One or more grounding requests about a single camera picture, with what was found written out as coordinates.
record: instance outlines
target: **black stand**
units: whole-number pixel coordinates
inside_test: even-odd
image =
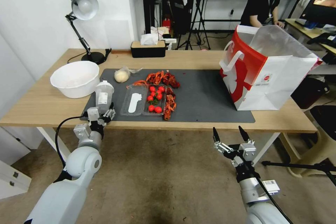
[[[196,22],[196,16],[197,16],[197,12],[199,13],[199,22],[200,22],[200,24],[199,24],[199,26],[198,26],[198,30],[195,28],[195,31],[196,31],[196,35],[197,35],[197,37],[198,37],[198,41],[199,41],[199,43],[201,43],[201,37],[200,37],[200,25],[201,25],[201,23],[202,23],[202,26],[203,26],[203,31],[204,31],[204,34],[205,34],[205,37],[206,37],[206,42],[208,43],[208,49],[210,50],[210,44],[209,44],[209,40],[208,40],[208,36],[207,36],[207,32],[205,31],[205,25],[204,25],[204,19],[203,19],[203,7],[202,7],[202,10],[201,10],[201,8],[200,8],[200,3],[201,3],[201,0],[196,0],[196,12],[195,12],[195,14],[194,14],[194,19],[193,19],[193,21],[191,22],[191,28],[190,28],[190,30],[189,30],[189,35],[188,35],[188,39],[185,41],[185,42],[183,42],[181,45],[180,45],[180,41],[181,41],[181,36],[182,35],[180,35],[179,36],[179,38],[178,38],[178,43],[177,43],[177,48],[176,48],[176,50],[178,50],[180,47],[182,47],[182,46],[184,46],[184,45],[186,45],[185,46],[185,49],[186,50],[188,50],[188,48],[189,48],[189,46],[190,46],[190,49],[192,50],[193,48],[191,47],[191,43],[190,43],[190,37],[191,37],[191,33],[192,33],[192,30],[193,30],[193,28],[194,28],[194,25],[195,25],[195,22]]]
[[[324,172],[328,178],[332,181],[332,183],[336,186],[336,179],[335,177],[331,174],[332,172],[336,172],[336,167],[335,166],[329,166],[329,165],[324,165],[324,164],[314,164],[314,165],[309,165],[309,164],[290,164],[290,163],[273,163],[271,161],[262,161],[261,162],[263,166],[280,166],[280,167],[290,167],[290,168],[302,168],[302,169],[310,169],[310,170],[320,170]]]
[[[80,43],[82,44],[82,46],[86,50],[86,54],[82,57],[82,60],[83,61],[92,61],[92,62],[96,63],[97,65],[105,62],[106,57],[102,53],[100,53],[100,52],[90,52],[89,44],[85,41],[85,39],[83,37],[81,37],[81,35],[79,34],[79,32],[77,31],[76,27],[73,24],[73,20],[75,20],[77,18],[75,16],[73,16],[72,14],[73,13],[71,12],[69,15],[66,15],[65,17],[68,20],[68,22],[70,23],[73,30],[75,31],[76,35],[78,36],[78,39],[79,39]]]

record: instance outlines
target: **light stand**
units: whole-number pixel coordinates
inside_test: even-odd
[[[309,170],[320,170],[324,172],[328,178],[332,181],[332,183],[336,186],[336,179],[331,174],[332,172],[336,172],[335,166],[327,166],[324,164],[316,163],[314,165],[310,164],[291,164],[291,163],[274,163],[271,161],[262,161],[263,166],[280,166],[280,167],[290,167],[290,168],[301,168],[301,169],[309,169]]]
[[[207,36],[207,32],[206,32],[206,30],[205,30],[205,24],[204,24],[204,19],[203,19],[203,7],[202,7],[202,10],[201,10],[201,8],[200,8],[200,5],[201,5],[201,0],[195,0],[196,1],[196,3],[195,3],[195,5],[196,5],[196,11],[195,11],[195,14],[194,14],[194,18],[193,18],[193,20],[192,20],[192,22],[191,22],[191,28],[190,28],[190,30],[189,30],[189,35],[188,35],[188,39],[185,41],[185,42],[183,42],[181,45],[180,45],[180,41],[181,41],[181,36],[182,35],[180,35],[179,36],[179,39],[178,39],[178,43],[177,43],[177,48],[176,48],[176,50],[178,50],[179,48],[181,48],[182,46],[184,46],[184,45],[186,45],[185,46],[185,50],[188,50],[188,48],[189,48],[189,46],[190,46],[190,49],[192,50],[193,48],[191,47],[191,43],[190,43],[190,37],[191,37],[191,33],[193,32],[192,30],[193,30],[193,28],[194,28],[194,25],[195,25],[195,23],[196,23],[196,17],[197,17],[197,14],[199,13],[199,27],[198,27],[198,30],[197,30],[197,28],[195,28],[195,31],[196,31],[196,35],[197,35],[197,40],[199,41],[199,43],[201,43],[201,36],[200,36],[200,25],[202,24],[202,26],[203,26],[203,32],[204,32],[204,34],[205,34],[205,38],[206,38],[206,42],[207,42],[207,44],[208,44],[208,49],[210,50],[210,44],[209,44],[209,40],[208,40],[208,36]]]
[[[82,46],[86,50],[86,54],[82,57],[83,61],[92,61],[97,65],[105,62],[106,57],[100,52],[91,52],[90,46],[86,40],[79,34],[76,27],[73,24],[75,19],[89,20],[93,18],[98,11],[97,0],[71,0],[72,12],[66,15],[66,19],[70,23],[71,27],[75,31],[76,35]]]

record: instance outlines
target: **person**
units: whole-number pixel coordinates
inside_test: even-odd
[[[241,17],[241,25],[261,27],[273,21],[283,28],[279,21],[278,5],[280,0],[248,0]]]

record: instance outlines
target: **tissue box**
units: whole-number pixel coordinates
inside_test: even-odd
[[[166,55],[166,44],[163,40],[156,45],[141,45],[140,41],[133,41],[131,44],[133,58],[156,58]]]

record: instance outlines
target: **white bowl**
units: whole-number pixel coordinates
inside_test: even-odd
[[[75,61],[57,69],[50,83],[69,98],[81,98],[95,91],[99,66],[91,61]]]

